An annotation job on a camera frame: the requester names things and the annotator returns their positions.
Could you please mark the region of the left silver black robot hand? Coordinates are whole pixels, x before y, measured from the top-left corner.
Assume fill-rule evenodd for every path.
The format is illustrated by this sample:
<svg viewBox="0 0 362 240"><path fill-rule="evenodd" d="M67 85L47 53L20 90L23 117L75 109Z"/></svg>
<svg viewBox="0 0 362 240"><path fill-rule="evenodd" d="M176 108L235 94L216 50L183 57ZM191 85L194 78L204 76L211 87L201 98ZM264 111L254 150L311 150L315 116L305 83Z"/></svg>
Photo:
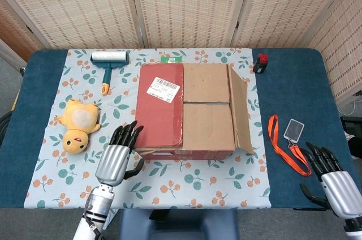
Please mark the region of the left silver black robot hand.
<svg viewBox="0 0 362 240"><path fill-rule="evenodd" d="M144 126L136 127L137 121L119 126L113 132L109 145L104 149L96 170L96 178L102 185L115 187L124 179L140 173L144 166L143 158L132 170L127 170L130 155L135 148L139 134Z"/></svg>

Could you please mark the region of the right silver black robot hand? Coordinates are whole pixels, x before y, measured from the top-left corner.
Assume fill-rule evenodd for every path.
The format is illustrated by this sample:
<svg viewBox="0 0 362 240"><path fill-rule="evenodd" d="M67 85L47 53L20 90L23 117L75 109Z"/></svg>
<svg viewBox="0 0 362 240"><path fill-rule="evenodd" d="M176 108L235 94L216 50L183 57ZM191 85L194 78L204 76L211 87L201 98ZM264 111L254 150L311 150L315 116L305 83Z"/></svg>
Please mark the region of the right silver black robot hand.
<svg viewBox="0 0 362 240"><path fill-rule="evenodd" d="M325 197L313 195L309 188L301 183L303 195L313 204L330 209L344 220L361 217L361 193L348 171L344 170L334 155L325 147L306 142L308 149L301 148L317 176Z"/></svg>

